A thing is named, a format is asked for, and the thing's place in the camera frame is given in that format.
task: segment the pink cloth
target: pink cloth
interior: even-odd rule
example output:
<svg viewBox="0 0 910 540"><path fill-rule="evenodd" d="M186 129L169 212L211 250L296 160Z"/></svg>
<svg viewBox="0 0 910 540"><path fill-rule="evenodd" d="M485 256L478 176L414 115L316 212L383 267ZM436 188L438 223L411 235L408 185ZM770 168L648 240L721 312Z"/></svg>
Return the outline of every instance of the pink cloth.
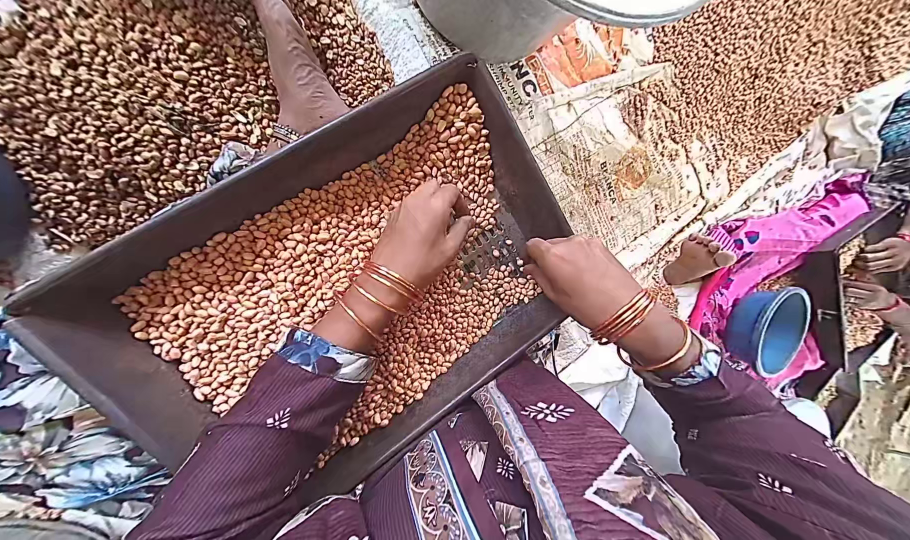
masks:
<svg viewBox="0 0 910 540"><path fill-rule="evenodd" d="M725 233L731 237L729 245L738 259L701 283L689 325L724 346L725 325L739 299L755 292L760 283L798 268L805 254L869 211L869 202L860 190L867 178L868 174L839 178L825 187L826 195L818 202L713 228L709 235L716 241ZM766 379L766 384L778 387L823 364L809 332L788 369Z"/></svg>

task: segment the purple kurta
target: purple kurta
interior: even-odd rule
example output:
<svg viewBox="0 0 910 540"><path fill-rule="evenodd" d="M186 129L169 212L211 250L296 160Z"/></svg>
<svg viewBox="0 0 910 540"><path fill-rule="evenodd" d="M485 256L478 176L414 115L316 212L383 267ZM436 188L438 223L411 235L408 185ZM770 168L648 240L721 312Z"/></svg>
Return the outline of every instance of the purple kurta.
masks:
<svg viewBox="0 0 910 540"><path fill-rule="evenodd" d="M909 503L705 341L700 364L651 385L687 476L651 471L597 411L522 360L360 490L299 499L371 362L292 331L128 538L910 538Z"/></svg>

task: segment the gold bangle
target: gold bangle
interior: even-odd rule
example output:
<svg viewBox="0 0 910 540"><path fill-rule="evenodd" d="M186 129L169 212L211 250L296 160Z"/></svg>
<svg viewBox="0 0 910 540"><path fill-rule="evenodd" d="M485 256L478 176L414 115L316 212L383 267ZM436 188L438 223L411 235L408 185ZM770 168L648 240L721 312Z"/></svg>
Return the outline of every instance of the gold bangle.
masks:
<svg viewBox="0 0 910 540"><path fill-rule="evenodd" d="M389 279L386 279L385 277L381 276L380 274L376 274L375 272L371 272L369 270L363 270L363 273L366 274L367 276L371 276L371 278L373 280L377 281L379 284L382 284L383 286L385 286L389 289L392 289L395 292L397 292L398 294L404 296L409 301L415 302L417 300L411 294L409 294L408 292L406 292L405 290L403 290L401 287L394 284L393 282L389 281Z"/></svg>
<svg viewBox="0 0 910 540"><path fill-rule="evenodd" d="M668 358L664 362L661 362L660 364L654 365L654 366L638 366L638 367L634 368L636 371L655 371L655 370L662 369L675 362L678 362L679 360L684 358L685 355L689 352L689 349L691 349L691 346L692 346L692 328L689 327L689 325L686 324L686 322L683 321L682 319L675 317L675 316L673 316L672 318L675 319L677 321L678 325L681 325L681 327L685 330L684 344L681 345L681 348L678 349L678 352L672 354L672 357Z"/></svg>
<svg viewBox="0 0 910 540"><path fill-rule="evenodd" d="M652 311L652 307L655 305L655 301L652 300L651 295L646 294L641 303L633 309L631 312L626 313L625 317L620 324L612 328L605 337L608 341L618 341L623 338L628 332L628 329L633 329L635 326L640 325L642 321L645 320L645 317L648 316L648 313Z"/></svg>
<svg viewBox="0 0 910 540"><path fill-rule="evenodd" d="M394 307L390 306L388 303L385 303L385 302L382 301L382 300L378 300L374 294L372 294L371 292L369 292L369 291L363 289L363 288L362 288L362 285L358 284L357 281L353 281L351 284L352 284L352 286L353 286L355 289L358 289L358 292L362 293L362 296L364 296L364 297L367 298L368 300L371 300L371 302L372 302L373 304L375 304L377 307L379 307L379 308L381 308L381 309L383 309L383 310L387 310L387 311L389 311L389 312L392 312L392 313L394 313L395 315L404 315L404 314L405 314L405 313L403 313L403 312L401 312L401 311L395 309Z"/></svg>
<svg viewBox="0 0 910 540"><path fill-rule="evenodd" d="M612 332L612 329L617 327L625 317L625 314L633 310L639 301L645 296L645 289L638 291L631 300L622 305L614 314L605 319L605 322L598 325L591 331L591 337L594 339L605 338Z"/></svg>
<svg viewBox="0 0 910 540"><path fill-rule="evenodd" d="M355 321L355 324L362 327L362 330L367 332L368 335L372 337L372 339L374 339L375 341L382 340L381 337L376 335L376 333L373 332L372 329L369 328L368 325L366 325L365 323L362 322L362 319L358 318L358 315L356 315L354 311L352 311L351 309L349 309L349 307L347 305L345 305L345 302L342 301L341 298L336 298L335 302L338 302L338 305L341 306L341 308L344 310L345 313L348 313L348 316L351 317L351 320Z"/></svg>
<svg viewBox="0 0 910 540"><path fill-rule="evenodd" d="M610 338L609 341L614 342L614 341L619 341L621 339L627 338L628 335L631 334L634 329L638 328L639 326L641 326L642 323L645 322L645 319L648 317L649 313L652 313L652 309L654 307L655 307L654 301L648 302L648 304L645 305L645 310L642 311L642 313L640 315L638 315L638 317L627 328L625 328L621 333L617 334L615 337Z"/></svg>
<svg viewBox="0 0 910 540"><path fill-rule="evenodd" d="M401 289L408 291L409 294L406 295L408 297L411 297L419 302L425 298L425 295L422 294L422 291L420 291L418 287L414 286L412 281L409 281L405 277L400 276L398 273L393 272L392 270L382 266L381 264L378 264L377 262L372 261L371 259L366 260L362 264L362 267L365 268L365 270L368 270L369 274L379 273L386 279L394 281L396 284L401 286Z"/></svg>

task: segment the blue bucket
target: blue bucket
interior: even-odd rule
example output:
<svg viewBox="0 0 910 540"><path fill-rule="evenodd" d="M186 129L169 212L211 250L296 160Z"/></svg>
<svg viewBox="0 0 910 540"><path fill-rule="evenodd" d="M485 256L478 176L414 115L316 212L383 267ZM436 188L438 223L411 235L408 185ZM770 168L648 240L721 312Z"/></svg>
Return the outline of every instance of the blue bucket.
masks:
<svg viewBox="0 0 910 540"><path fill-rule="evenodd" d="M811 300L799 287L754 292L738 303L725 324L725 349L759 375L774 377L788 367L809 331Z"/></svg>

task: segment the bare foot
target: bare foot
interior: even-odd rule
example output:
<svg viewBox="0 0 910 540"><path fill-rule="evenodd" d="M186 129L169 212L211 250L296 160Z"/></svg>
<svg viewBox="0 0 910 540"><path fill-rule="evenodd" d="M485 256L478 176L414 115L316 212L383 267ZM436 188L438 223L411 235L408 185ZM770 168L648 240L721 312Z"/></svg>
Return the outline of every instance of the bare foot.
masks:
<svg viewBox="0 0 910 540"><path fill-rule="evenodd" d="M708 276L719 268L732 266L735 262L735 253L722 250L722 246L708 236L692 232L687 240L681 242L678 258L665 266L662 275L666 284L680 286Z"/></svg>

